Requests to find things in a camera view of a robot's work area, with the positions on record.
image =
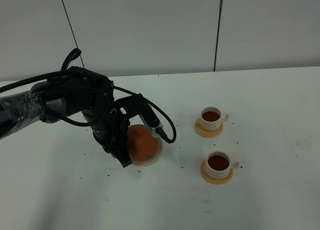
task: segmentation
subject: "cup handle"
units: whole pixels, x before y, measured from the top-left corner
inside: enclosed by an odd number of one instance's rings
[[[232,160],[231,162],[231,168],[237,169],[239,167],[239,162],[237,160]]]
[[[222,117],[222,122],[226,122],[229,120],[229,114],[227,112],[223,112],[221,114],[221,117]]]

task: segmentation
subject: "white cup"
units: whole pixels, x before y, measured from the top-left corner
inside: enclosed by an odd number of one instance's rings
[[[210,167],[208,159],[216,155],[225,157],[228,160],[229,165],[225,170],[218,171]],[[236,160],[231,161],[229,156],[224,152],[212,152],[205,159],[205,171],[213,179],[224,179],[229,175],[231,169],[236,169],[238,167],[239,163]]]
[[[218,120],[212,121],[212,122],[203,119],[202,115],[206,112],[209,112],[209,111],[217,113],[220,116],[220,118]],[[222,122],[225,122],[228,120],[229,120],[228,113],[226,113],[226,112],[221,113],[221,111],[215,107],[207,107],[201,111],[199,123],[203,129],[208,130],[208,131],[214,131],[214,130],[217,130],[221,126]]]

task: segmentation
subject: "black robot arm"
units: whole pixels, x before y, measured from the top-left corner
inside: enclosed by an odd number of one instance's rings
[[[176,130],[170,118],[141,94],[116,87],[106,76],[84,68],[71,67],[67,70],[69,63],[80,53],[79,49],[74,49],[59,72],[37,76],[0,88],[1,93],[24,84],[47,79],[45,82],[34,85],[30,91],[0,98],[0,138],[37,120],[54,123],[61,119],[77,126],[90,126],[96,141],[107,153],[115,155],[123,167],[131,164],[127,140],[130,118],[139,115],[153,137],[160,136],[168,143],[175,141]],[[127,92],[132,96],[115,101],[114,89]],[[173,129],[172,140],[167,138],[162,123],[150,105],[160,111],[170,122]],[[79,123],[68,118],[80,111],[87,123]]]

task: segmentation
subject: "white table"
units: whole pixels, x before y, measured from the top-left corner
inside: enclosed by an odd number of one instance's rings
[[[0,141],[0,229],[320,229],[320,67],[112,80],[165,111],[176,142],[153,165],[123,169],[89,128],[37,122]],[[230,120],[207,139],[194,121],[210,105]],[[225,185],[200,175],[212,150],[242,166]]]

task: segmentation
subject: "black wire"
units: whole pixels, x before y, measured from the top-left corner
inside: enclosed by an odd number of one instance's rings
[[[103,107],[102,114],[97,119],[95,119],[95,120],[93,120],[91,122],[81,123],[81,122],[77,122],[77,121],[74,121],[72,119],[69,119],[69,118],[67,118],[67,117],[65,117],[65,116],[63,116],[63,115],[61,115],[61,114],[59,114],[57,112],[54,112],[54,111],[50,111],[49,110],[46,113],[50,114],[50,115],[53,115],[53,116],[55,116],[55,117],[57,117],[57,118],[59,118],[59,119],[61,119],[63,121],[66,121],[67,123],[70,123],[70,124],[76,125],[76,126],[80,126],[80,127],[88,127],[88,126],[92,126],[94,124],[97,124],[103,118],[103,116],[105,115],[107,107],[108,107],[108,100],[105,97],[105,95],[101,91],[99,91],[97,89],[88,88],[88,87],[72,88],[72,89],[67,89],[65,91],[65,93],[74,93],[74,92],[91,92],[91,93],[95,93],[98,96],[100,96],[104,101],[104,107]]]
[[[129,90],[126,90],[126,89],[123,89],[123,88],[121,88],[121,87],[114,86],[113,88],[116,89],[116,90],[122,91],[122,92],[124,92],[124,93],[130,94],[130,95],[136,95],[136,93],[134,93],[134,92],[132,92],[132,91],[129,91]],[[167,121],[168,121],[169,124],[171,125],[172,131],[173,131],[173,138],[172,138],[172,139],[169,139],[169,138],[167,137],[167,135],[165,134],[165,132],[164,132],[164,135],[163,135],[163,136],[161,135],[161,137],[162,137],[167,143],[169,143],[169,144],[173,143],[173,142],[176,140],[176,138],[177,138],[177,132],[176,132],[176,128],[175,128],[175,125],[174,125],[174,123],[172,122],[172,120],[169,118],[168,115],[166,115],[158,106],[156,106],[155,104],[153,104],[150,100],[148,100],[148,99],[146,99],[146,98],[144,98],[144,100],[145,100],[149,105],[151,105],[153,108],[155,108],[161,115],[163,115],[163,116],[167,119]]]
[[[31,84],[40,80],[44,80],[44,79],[48,79],[48,78],[53,78],[53,77],[59,77],[59,76],[66,76],[66,75],[73,75],[74,73],[71,71],[56,71],[56,72],[52,72],[52,73],[47,73],[47,74],[42,74],[42,75],[38,75],[35,77],[31,77],[28,79],[24,79],[12,84],[8,84],[6,86],[3,86],[0,88],[0,93],[8,91],[10,89],[14,89],[26,84]]]

